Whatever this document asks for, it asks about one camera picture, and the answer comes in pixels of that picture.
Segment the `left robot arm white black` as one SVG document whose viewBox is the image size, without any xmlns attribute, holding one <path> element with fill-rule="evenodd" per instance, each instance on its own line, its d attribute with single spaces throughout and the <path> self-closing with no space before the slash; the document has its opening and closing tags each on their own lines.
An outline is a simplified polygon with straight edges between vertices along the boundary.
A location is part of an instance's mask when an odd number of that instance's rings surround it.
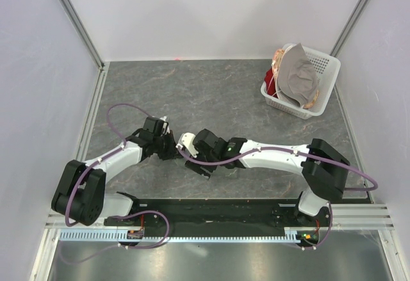
<svg viewBox="0 0 410 281">
<path fill-rule="evenodd" d="M 51 209 L 65 217 L 68 227 L 78 223 L 93 224 L 103 211 L 106 183 L 153 155 L 163 161 L 178 156 L 174 135 L 165 116 L 147 117 L 143 127 L 102 156 L 88 161 L 69 161 L 63 169 Z"/>
</svg>

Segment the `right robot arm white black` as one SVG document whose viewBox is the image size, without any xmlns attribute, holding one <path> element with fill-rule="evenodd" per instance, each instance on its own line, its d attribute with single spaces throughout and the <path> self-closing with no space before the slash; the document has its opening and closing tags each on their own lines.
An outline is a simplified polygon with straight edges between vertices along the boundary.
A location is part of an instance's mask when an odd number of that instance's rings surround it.
<svg viewBox="0 0 410 281">
<path fill-rule="evenodd" d="M 186 167 L 209 177 L 218 166 L 266 168 L 297 174 L 307 190 L 293 210 L 299 225 L 309 225 L 321 208 L 343 198 L 349 161 L 326 141 L 315 138 L 310 144 L 271 145 L 246 138 L 224 140 L 207 129 L 181 135 L 176 148 L 186 158 Z"/>
</svg>

